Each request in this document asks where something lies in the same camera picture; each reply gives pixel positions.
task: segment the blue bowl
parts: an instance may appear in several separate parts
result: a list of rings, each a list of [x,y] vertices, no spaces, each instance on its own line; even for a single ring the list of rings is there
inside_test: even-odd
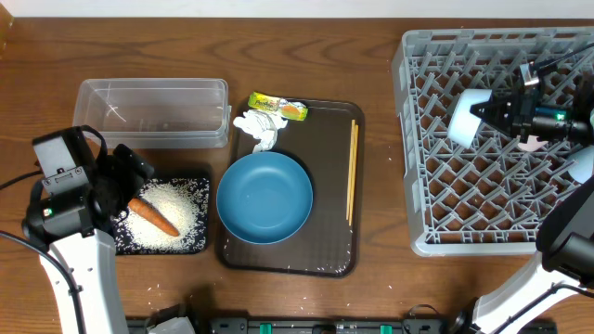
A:
[[[225,172],[216,209],[231,234],[264,245],[297,232],[313,201],[311,181],[299,163],[279,153],[260,152],[236,161]]]

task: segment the gray dish rack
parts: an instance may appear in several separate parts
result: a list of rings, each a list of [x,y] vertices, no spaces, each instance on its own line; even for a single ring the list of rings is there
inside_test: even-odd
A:
[[[519,66],[594,42],[594,28],[411,31],[392,62],[405,154],[411,247],[420,256],[527,254],[547,214],[579,184],[561,142],[535,152],[482,124],[471,148],[447,138],[447,108],[466,88],[503,96]],[[545,100],[571,105],[594,49],[565,60],[546,78]]]

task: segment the crumpled napkin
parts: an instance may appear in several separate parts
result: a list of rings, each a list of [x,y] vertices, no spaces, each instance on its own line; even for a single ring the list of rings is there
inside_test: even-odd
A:
[[[272,148],[277,142],[278,129],[284,128],[287,123],[287,120],[283,120],[278,115],[254,109],[244,112],[243,117],[238,116],[233,120],[233,125],[255,139],[260,139],[260,144],[253,147],[253,153]]]

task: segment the yellow package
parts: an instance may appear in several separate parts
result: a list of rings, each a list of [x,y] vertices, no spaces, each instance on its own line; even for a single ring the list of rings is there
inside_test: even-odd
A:
[[[251,108],[277,114],[289,120],[303,121],[307,116],[307,107],[301,102],[289,102],[281,97],[266,96],[253,92],[248,100]]]

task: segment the brown tray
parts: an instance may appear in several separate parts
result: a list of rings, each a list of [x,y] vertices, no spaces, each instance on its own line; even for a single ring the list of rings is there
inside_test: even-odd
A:
[[[272,245],[254,245],[231,235],[221,224],[216,243],[219,259],[237,269],[311,276],[342,277],[355,268],[361,210],[365,117],[353,103],[291,98],[309,112],[302,122],[289,121],[278,132],[272,151],[302,165],[314,188],[314,205],[303,227]],[[248,110],[245,104],[239,109]],[[353,223],[346,219],[351,120],[359,126]],[[233,127],[231,163],[252,153],[258,143]]]

